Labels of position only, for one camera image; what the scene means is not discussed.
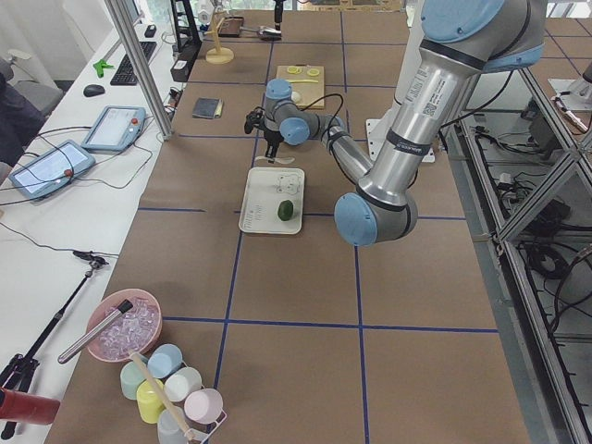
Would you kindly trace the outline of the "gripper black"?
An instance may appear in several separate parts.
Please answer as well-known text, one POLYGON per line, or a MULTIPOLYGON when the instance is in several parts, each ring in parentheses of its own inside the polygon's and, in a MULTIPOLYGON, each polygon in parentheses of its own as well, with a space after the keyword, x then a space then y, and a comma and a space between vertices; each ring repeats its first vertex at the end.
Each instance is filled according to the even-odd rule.
POLYGON ((275 0, 274 3, 274 21, 281 21, 283 17, 283 0, 275 0))
POLYGON ((274 160, 277 155, 278 147, 283 142, 283 136, 278 130, 264 128, 264 138, 267 142, 265 158, 274 160))

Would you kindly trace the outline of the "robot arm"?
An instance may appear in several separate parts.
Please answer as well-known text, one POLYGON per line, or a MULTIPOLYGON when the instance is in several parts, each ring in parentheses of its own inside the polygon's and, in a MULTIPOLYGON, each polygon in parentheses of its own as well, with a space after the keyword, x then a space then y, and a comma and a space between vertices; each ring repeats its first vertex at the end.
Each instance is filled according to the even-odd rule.
POLYGON ((408 235, 417 206, 408 188, 468 79, 514 71, 542 56, 544 1, 426 1, 415 12, 421 62, 375 160, 336 117, 305 112, 282 79, 266 85, 265 128, 290 145, 320 140, 355 190, 335 204, 334 220, 349 244, 368 246, 408 235))

